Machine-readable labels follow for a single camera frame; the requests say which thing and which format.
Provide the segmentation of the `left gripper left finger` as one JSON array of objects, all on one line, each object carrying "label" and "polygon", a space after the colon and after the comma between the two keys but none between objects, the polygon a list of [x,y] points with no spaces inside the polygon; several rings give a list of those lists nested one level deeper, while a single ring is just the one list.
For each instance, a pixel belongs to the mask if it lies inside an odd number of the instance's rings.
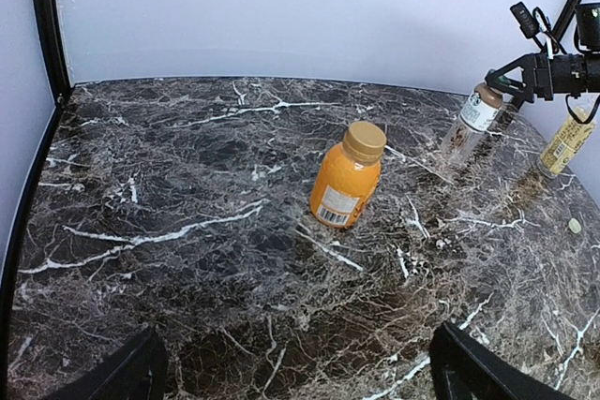
[{"label": "left gripper left finger", "polygon": [[162,399],[168,363],[162,339],[148,327],[94,369],[45,399]]}]

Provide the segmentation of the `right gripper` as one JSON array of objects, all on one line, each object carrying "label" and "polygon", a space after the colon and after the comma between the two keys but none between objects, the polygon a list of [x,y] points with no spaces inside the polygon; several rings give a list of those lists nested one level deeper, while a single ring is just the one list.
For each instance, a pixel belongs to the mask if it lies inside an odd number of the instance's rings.
[{"label": "right gripper", "polygon": [[[531,65],[532,90],[523,81],[507,77],[510,72],[516,70],[521,79],[521,72]],[[531,98],[533,93],[545,101],[551,101],[554,97],[550,58],[544,52],[536,53],[534,56],[526,53],[499,68],[490,69],[485,82],[490,88],[514,97]]]}]

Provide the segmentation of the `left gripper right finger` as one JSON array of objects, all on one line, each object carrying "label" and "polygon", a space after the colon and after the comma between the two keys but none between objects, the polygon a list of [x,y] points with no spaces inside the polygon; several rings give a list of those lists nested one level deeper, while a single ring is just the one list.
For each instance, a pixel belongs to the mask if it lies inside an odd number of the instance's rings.
[{"label": "left gripper right finger", "polygon": [[429,358],[438,399],[572,399],[520,372],[452,322],[435,330]]}]

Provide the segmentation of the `coffee bottle green cap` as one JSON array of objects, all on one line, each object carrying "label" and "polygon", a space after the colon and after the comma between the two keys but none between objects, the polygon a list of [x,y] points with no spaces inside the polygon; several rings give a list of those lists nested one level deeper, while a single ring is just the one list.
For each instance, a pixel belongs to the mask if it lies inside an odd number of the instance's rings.
[{"label": "coffee bottle green cap", "polygon": [[503,94],[478,83],[464,102],[457,119],[442,140],[446,164],[458,167],[468,160],[503,108]]}]

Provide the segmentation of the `green tea bottle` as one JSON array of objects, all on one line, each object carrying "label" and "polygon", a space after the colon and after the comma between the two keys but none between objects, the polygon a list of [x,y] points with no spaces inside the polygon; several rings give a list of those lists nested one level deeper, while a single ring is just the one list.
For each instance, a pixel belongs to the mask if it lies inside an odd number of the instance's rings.
[{"label": "green tea bottle", "polygon": [[594,120],[582,124],[568,114],[538,157],[538,169],[547,178],[556,178],[568,166],[595,128]]}]

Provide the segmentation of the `pale green bottle cap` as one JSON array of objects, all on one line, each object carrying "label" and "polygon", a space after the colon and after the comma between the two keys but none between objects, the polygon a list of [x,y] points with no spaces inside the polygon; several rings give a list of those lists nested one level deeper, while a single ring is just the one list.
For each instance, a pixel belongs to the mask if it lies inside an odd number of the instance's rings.
[{"label": "pale green bottle cap", "polygon": [[577,219],[571,218],[568,221],[568,229],[570,229],[570,231],[573,232],[574,234],[579,234],[582,231],[582,226]]}]

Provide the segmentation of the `orange juice bottle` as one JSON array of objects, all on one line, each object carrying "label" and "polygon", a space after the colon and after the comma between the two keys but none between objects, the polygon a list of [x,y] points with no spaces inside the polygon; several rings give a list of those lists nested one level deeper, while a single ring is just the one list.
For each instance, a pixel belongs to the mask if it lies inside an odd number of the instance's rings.
[{"label": "orange juice bottle", "polygon": [[371,122],[348,126],[326,153],[310,194],[310,211],[320,222],[338,229],[355,224],[379,183],[385,145],[384,132]]}]

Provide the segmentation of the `dark green bottle cap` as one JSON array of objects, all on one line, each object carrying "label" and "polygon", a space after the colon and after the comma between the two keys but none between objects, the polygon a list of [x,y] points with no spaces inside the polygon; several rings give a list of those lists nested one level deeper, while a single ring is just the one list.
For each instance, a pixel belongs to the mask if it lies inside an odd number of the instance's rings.
[{"label": "dark green bottle cap", "polygon": [[486,82],[489,87],[502,93],[508,93],[511,89],[511,82],[504,75],[490,73],[486,76]]}]

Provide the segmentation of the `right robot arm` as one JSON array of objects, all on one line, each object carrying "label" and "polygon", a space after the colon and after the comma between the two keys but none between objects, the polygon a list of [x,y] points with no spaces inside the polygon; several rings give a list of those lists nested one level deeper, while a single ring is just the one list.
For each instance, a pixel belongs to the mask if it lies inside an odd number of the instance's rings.
[{"label": "right robot arm", "polygon": [[499,69],[491,69],[486,84],[527,102],[550,101],[556,94],[578,97],[599,91],[599,5],[576,6],[576,53],[550,53],[544,45]]}]

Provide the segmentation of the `left black corner post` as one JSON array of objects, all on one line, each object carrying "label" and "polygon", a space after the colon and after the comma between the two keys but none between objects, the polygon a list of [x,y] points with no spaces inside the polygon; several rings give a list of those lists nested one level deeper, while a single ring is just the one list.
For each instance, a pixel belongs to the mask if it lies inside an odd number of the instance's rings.
[{"label": "left black corner post", "polygon": [[72,93],[56,0],[33,0],[39,44],[54,104],[63,108]]}]

